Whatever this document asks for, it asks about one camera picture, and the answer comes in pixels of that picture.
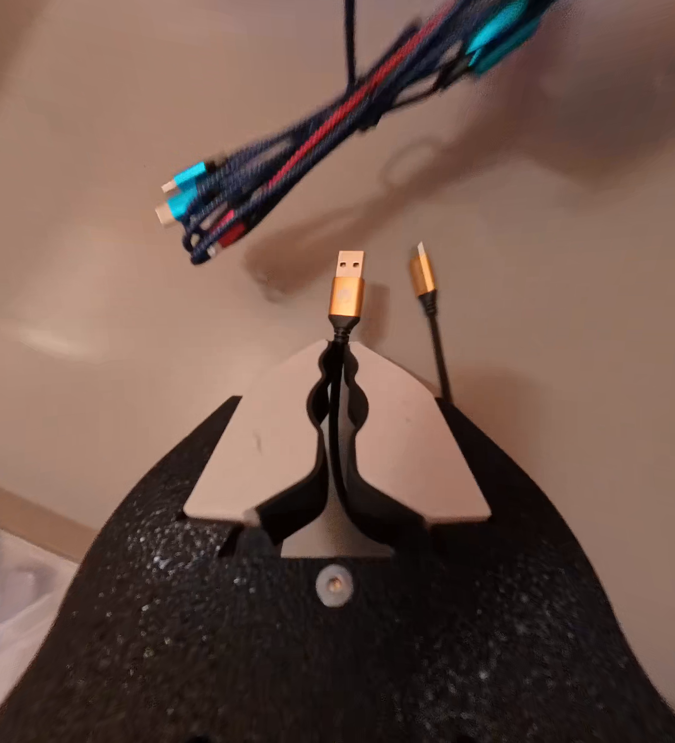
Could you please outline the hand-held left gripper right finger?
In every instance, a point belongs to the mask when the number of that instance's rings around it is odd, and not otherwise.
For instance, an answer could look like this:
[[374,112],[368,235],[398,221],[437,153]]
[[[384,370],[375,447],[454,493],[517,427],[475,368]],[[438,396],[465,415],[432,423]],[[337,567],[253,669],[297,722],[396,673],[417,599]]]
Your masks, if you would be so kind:
[[360,342],[345,350],[345,509],[373,541],[408,543],[441,527],[483,523],[482,494],[435,396]]

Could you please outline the clear acrylic sign stand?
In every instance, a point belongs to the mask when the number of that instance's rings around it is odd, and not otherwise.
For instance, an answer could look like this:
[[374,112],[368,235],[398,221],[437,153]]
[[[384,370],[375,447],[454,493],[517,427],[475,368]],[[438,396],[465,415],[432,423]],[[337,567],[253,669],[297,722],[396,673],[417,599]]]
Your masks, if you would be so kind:
[[0,530],[0,700],[43,642],[77,568]]

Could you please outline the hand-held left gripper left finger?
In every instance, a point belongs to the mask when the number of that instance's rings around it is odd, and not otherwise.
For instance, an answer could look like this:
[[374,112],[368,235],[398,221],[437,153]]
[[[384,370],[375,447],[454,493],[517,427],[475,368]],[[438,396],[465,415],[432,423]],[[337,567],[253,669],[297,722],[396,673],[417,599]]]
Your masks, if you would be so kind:
[[323,512],[329,351],[330,342],[318,340],[250,386],[184,505],[186,517],[258,527],[279,544]]

